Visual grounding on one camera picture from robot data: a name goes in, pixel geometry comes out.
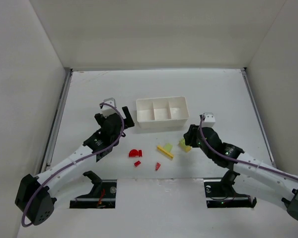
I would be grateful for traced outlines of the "yellow-green lego piece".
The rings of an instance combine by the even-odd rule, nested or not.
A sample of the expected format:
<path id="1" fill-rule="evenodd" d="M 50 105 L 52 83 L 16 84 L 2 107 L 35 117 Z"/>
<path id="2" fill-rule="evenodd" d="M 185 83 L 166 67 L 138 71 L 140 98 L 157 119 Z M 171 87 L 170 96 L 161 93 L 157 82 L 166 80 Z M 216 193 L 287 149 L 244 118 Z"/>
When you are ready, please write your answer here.
<path id="1" fill-rule="evenodd" d="M 189 151 L 191 151 L 192 147 L 189 146 L 189 145 L 186 145 L 185 143 L 185 139 L 182 138 L 180 141 L 179 141 L 179 147 L 186 153 L 188 153 Z"/>

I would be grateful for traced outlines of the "light green lego brick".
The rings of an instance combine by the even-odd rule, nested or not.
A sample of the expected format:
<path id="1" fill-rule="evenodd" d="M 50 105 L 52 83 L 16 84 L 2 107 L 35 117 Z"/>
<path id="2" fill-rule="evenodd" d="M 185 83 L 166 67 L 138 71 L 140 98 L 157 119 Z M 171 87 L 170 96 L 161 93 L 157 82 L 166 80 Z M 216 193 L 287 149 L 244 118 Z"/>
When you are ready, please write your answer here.
<path id="1" fill-rule="evenodd" d="M 166 152 L 170 153 L 173 148 L 173 145 L 170 143 L 167 143 L 167 144 L 165 144 L 165 146 L 163 148 Z"/>

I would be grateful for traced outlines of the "red arch lego piece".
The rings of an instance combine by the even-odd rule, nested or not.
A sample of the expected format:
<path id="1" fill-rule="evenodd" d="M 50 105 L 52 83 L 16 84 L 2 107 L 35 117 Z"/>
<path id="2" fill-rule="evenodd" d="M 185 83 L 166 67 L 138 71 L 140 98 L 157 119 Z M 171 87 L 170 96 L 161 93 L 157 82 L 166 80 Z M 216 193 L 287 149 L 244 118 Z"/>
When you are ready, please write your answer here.
<path id="1" fill-rule="evenodd" d="M 139 157 L 142 157 L 142 156 L 143 156 L 142 150 L 132 149 L 129 152 L 129 158 L 139 158 Z"/>

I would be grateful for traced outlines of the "long yellow lego brick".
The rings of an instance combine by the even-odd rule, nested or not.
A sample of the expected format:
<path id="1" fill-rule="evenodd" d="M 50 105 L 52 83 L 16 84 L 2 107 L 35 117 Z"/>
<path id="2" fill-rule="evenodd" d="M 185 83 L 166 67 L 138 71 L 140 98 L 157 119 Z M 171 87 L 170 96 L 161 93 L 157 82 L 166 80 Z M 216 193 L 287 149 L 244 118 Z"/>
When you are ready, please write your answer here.
<path id="1" fill-rule="evenodd" d="M 160 145 L 157 145 L 157 150 L 171 160 L 174 158 L 174 155 L 172 153 L 168 152 L 166 149 L 164 149 Z"/>

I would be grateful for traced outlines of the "red sloped lego piece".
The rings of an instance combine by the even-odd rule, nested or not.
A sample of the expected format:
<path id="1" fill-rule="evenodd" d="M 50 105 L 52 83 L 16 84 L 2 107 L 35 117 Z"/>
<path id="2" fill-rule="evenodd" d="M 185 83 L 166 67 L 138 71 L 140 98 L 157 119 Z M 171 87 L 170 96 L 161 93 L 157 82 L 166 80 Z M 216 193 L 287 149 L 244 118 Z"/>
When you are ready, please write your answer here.
<path id="1" fill-rule="evenodd" d="M 155 170 L 158 171 L 158 169 L 160 168 L 160 166 L 161 166 L 161 164 L 160 163 L 157 163 L 156 166 L 155 166 Z"/>

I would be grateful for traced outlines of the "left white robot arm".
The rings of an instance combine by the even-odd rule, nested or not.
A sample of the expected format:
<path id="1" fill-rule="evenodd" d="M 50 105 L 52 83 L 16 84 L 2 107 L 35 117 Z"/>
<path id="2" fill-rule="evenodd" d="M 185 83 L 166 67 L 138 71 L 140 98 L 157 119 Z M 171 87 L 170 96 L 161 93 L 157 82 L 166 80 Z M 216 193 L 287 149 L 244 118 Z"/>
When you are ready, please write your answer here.
<path id="1" fill-rule="evenodd" d="M 58 190 L 89 172 L 112 152 L 120 138 L 126 136 L 124 131 L 135 125 L 127 106 L 122 108 L 121 113 L 115 106 L 111 109 L 112 113 L 108 116 L 104 113 L 95 115 L 100 129 L 70 156 L 45 172 L 35 176 L 27 174 L 21 179 L 14 203 L 22 211 L 23 227 L 38 226 L 46 221 L 55 209 Z"/>

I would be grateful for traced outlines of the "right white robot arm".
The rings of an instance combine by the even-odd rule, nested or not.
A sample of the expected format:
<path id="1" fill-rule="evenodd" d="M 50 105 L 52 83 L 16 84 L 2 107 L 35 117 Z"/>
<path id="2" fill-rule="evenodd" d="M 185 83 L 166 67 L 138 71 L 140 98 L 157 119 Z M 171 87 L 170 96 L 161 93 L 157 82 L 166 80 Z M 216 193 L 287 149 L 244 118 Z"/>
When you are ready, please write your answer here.
<path id="1" fill-rule="evenodd" d="M 298 221 L 298 176 L 251 157 L 243 149 L 224 143 L 211 127 L 190 125 L 185 144 L 200 148 L 208 159 L 226 168 L 222 184 L 236 193 L 253 196 L 284 209 Z"/>

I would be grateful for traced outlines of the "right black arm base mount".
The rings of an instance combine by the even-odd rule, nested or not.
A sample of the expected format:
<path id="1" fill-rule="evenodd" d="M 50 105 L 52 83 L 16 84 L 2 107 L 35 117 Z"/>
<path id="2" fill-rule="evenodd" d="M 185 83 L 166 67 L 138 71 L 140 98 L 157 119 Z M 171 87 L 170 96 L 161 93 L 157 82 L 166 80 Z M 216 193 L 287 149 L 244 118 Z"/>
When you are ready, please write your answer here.
<path id="1" fill-rule="evenodd" d="M 222 178 L 204 180 L 207 208 L 254 208 L 257 199 L 237 193 L 233 185 L 240 174 L 227 171 Z"/>

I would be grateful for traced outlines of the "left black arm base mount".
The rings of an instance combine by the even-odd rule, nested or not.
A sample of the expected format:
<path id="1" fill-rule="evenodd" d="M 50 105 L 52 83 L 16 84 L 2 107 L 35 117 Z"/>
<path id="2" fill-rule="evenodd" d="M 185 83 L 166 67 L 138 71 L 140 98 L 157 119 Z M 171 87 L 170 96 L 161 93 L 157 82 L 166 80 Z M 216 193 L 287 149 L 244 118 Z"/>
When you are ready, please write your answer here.
<path id="1" fill-rule="evenodd" d="M 93 184 L 87 194 L 70 201 L 70 209 L 114 209 L 116 206 L 117 180 L 102 180 L 92 171 L 83 173 Z"/>

